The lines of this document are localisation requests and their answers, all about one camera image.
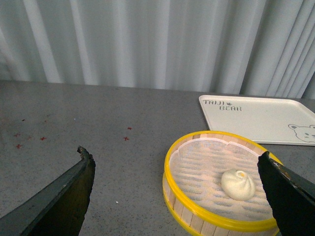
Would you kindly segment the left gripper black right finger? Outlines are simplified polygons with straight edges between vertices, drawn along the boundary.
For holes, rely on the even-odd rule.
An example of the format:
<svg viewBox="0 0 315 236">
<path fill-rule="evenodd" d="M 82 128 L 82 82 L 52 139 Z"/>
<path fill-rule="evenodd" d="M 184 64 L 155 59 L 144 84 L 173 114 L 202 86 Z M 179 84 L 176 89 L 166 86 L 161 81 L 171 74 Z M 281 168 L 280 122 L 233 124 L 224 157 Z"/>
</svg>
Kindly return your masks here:
<svg viewBox="0 0 315 236">
<path fill-rule="evenodd" d="M 258 172 L 283 236 L 315 234 L 315 185 L 271 158 L 266 151 L 258 158 Z"/>
</svg>

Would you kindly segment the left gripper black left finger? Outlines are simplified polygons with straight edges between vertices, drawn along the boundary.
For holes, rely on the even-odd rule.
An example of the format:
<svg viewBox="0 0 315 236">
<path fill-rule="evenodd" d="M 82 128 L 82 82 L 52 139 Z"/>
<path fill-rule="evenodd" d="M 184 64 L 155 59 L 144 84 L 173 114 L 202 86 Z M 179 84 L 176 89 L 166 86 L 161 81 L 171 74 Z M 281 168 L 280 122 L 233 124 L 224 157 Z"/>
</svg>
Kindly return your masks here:
<svg viewBox="0 0 315 236">
<path fill-rule="evenodd" d="M 81 160 L 0 219 L 2 236 L 77 236 L 85 220 L 95 161 L 79 146 Z"/>
</svg>

